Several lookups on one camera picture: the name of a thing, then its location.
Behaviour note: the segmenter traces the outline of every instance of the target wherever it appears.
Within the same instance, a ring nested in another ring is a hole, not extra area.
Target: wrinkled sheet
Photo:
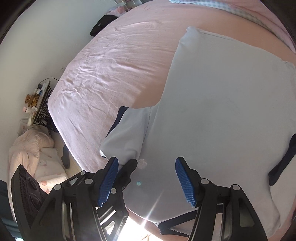
[[[99,147],[120,106],[160,100],[180,38],[189,26],[229,36],[296,64],[295,54],[261,26],[219,9],[151,1],[104,28],[67,66],[48,107],[82,169],[96,172]]]

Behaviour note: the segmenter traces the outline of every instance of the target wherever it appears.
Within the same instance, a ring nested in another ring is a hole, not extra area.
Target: metal screw
[[[93,180],[90,179],[90,178],[88,178],[84,182],[85,182],[85,184],[92,184],[93,183]]]
[[[56,184],[54,186],[54,189],[57,191],[57,190],[60,190],[62,188],[62,186],[60,184]]]
[[[236,191],[238,191],[238,190],[240,189],[239,185],[236,185],[236,184],[234,184],[234,185],[232,186],[232,188],[233,188],[234,190],[236,190]]]
[[[202,184],[204,184],[204,185],[207,185],[207,184],[210,183],[210,181],[209,181],[208,179],[206,179],[206,178],[203,178],[200,182],[201,182]]]

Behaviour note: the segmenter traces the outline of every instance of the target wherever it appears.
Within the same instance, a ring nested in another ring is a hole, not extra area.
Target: dark blue fabric
[[[117,113],[117,117],[115,119],[115,122],[113,123],[113,125],[111,126],[107,136],[110,134],[111,131],[113,131],[113,129],[119,124],[123,114],[125,113],[125,111],[128,109],[128,107],[125,106],[120,106],[118,113]]]
[[[296,155],[296,134],[294,134],[290,140],[289,148],[282,158],[282,160],[277,164],[269,173],[269,186],[273,186],[279,179],[283,170],[290,163],[292,158]]]

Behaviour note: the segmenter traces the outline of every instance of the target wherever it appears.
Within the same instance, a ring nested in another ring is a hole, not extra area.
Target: pink comforter
[[[271,32],[225,11],[168,0],[138,6],[82,49],[49,99],[54,123],[83,170],[96,172],[106,164],[99,147],[120,106],[158,103],[188,26],[232,37],[296,65],[296,55]]]

